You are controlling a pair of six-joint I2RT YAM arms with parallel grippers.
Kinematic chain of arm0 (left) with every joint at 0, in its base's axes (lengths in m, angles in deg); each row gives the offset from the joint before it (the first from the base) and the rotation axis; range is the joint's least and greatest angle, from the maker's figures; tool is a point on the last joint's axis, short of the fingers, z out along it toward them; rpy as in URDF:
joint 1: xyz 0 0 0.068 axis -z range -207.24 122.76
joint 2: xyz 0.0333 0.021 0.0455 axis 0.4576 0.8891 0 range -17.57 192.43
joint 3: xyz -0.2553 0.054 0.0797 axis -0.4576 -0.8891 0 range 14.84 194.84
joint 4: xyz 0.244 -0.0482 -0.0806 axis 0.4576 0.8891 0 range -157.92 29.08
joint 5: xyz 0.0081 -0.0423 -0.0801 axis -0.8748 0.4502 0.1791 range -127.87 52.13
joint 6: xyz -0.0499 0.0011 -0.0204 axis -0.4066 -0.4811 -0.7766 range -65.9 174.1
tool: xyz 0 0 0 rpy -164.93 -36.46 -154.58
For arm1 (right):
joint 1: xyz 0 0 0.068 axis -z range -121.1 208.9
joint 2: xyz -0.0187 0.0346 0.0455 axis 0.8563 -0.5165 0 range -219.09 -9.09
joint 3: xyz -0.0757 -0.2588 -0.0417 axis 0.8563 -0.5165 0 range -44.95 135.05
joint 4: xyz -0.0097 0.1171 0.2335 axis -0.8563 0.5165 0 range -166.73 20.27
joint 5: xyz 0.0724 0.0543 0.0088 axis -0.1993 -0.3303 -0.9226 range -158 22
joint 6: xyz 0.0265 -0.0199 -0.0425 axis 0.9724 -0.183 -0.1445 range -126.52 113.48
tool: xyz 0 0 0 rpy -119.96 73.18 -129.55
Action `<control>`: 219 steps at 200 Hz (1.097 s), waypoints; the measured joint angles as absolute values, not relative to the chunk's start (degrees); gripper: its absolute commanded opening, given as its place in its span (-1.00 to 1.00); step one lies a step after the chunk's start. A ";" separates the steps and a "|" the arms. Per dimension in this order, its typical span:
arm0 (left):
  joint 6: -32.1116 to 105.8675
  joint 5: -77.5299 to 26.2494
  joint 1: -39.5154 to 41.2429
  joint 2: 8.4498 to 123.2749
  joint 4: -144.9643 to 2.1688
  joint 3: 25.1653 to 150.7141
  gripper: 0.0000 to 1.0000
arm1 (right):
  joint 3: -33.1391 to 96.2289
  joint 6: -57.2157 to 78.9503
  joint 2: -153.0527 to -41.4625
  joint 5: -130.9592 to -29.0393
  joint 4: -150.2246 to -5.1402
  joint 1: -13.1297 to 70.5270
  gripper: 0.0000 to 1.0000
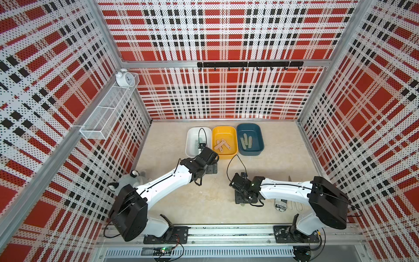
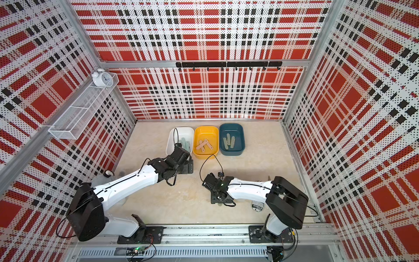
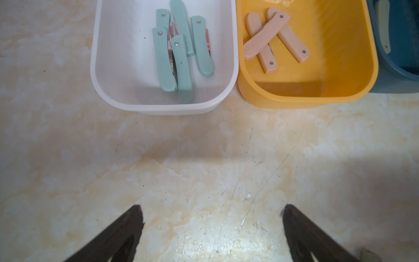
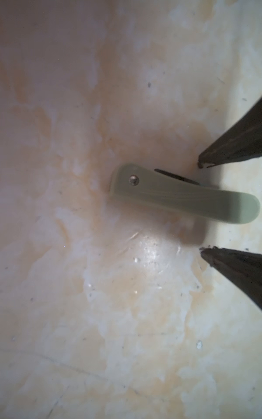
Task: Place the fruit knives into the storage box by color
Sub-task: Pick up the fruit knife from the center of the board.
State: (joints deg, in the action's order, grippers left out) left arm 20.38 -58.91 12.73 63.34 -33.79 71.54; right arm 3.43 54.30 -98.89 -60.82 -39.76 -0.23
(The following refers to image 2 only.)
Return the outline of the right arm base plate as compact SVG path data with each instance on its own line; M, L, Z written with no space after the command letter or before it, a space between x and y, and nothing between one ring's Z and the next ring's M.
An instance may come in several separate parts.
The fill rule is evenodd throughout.
M280 235L275 235L264 226L249 226L249 240L251 243L293 243L294 236L290 228L286 228Z

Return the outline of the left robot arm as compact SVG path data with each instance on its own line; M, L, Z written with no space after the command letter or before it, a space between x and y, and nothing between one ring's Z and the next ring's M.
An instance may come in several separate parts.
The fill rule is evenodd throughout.
M100 235L117 235L123 243L145 240L147 227L139 216L119 218L108 210L143 188L175 179L190 158L186 149L176 145L171 155L146 159L140 169L120 179L95 187L83 183L65 215L75 237L81 242Z

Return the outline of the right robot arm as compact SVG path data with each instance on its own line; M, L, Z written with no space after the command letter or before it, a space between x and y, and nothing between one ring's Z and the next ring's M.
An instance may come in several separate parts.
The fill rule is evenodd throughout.
M251 200L266 204L272 211L265 223L265 230L278 236L287 228L303 227L309 199L305 193L281 176L273 181L252 182L232 176L215 177L208 174L203 187L211 193L212 204L235 206L235 200Z

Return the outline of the pink knife top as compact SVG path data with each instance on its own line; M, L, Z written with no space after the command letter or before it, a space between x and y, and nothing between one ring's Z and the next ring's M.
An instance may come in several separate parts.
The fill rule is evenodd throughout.
M200 150L201 152L205 152L205 144L203 140L199 141L199 145L196 147L197 150Z

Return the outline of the mint knife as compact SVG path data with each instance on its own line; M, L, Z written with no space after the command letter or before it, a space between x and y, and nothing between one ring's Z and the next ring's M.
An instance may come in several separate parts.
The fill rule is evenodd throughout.
M181 138L181 144L182 144L182 147L186 150L187 149L187 142L186 142L185 138Z
M189 141L186 141L186 142L185 142L185 149L186 149L189 153L191 153L191 143L190 143Z

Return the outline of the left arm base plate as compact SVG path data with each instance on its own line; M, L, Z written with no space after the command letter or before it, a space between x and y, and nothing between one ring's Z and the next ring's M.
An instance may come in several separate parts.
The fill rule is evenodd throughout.
M153 242L153 244L160 244L163 231L165 227L140 227L131 237L124 237L120 235L117 243L119 245L124 244L140 244L146 243L147 241Z

